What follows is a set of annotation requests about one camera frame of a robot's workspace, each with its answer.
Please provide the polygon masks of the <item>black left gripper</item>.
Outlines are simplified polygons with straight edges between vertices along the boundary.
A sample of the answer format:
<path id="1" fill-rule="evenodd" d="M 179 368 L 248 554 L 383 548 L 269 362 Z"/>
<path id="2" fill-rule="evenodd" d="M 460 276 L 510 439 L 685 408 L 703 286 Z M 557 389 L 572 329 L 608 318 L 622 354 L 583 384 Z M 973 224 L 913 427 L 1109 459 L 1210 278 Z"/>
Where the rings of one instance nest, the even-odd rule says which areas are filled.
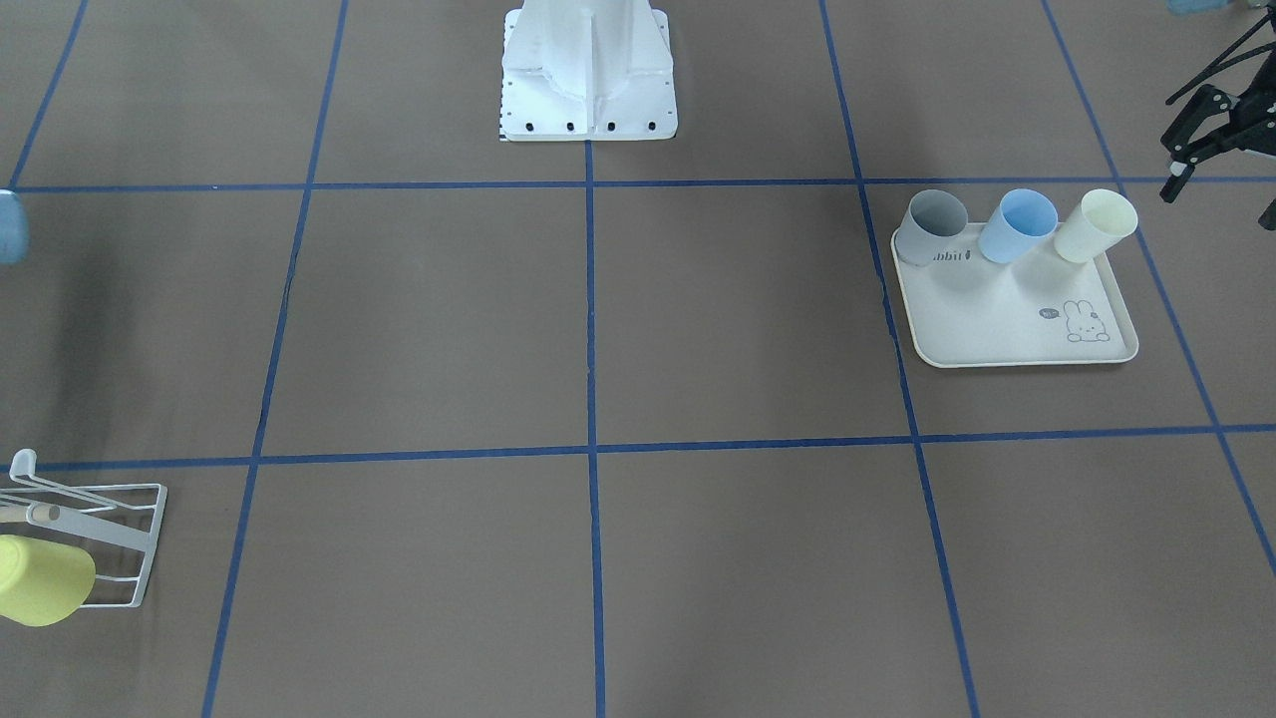
<path id="1" fill-rule="evenodd" d="M 1215 158 L 1221 152 L 1249 152 L 1249 154 L 1275 156 L 1275 74 L 1259 70 L 1242 94 L 1226 94 L 1215 85 L 1199 85 L 1185 99 L 1175 119 L 1160 138 L 1168 150 L 1170 170 L 1162 184 L 1162 201 L 1175 201 L 1192 179 L 1197 165 Z M 1208 119 L 1228 117 L 1220 128 L 1203 133 Z M 1276 230 L 1276 200 L 1261 212 L 1258 224 Z"/>

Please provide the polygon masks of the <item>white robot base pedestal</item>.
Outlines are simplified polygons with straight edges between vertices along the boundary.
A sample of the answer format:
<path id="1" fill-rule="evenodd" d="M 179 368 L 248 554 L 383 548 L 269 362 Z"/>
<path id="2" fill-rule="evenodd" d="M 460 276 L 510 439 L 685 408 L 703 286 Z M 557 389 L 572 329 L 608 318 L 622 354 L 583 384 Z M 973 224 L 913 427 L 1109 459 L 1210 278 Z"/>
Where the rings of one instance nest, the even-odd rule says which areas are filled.
<path id="1" fill-rule="evenodd" d="M 665 11 L 647 1 L 524 1 L 501 29 L 501 142 L 676 136 Z"/>

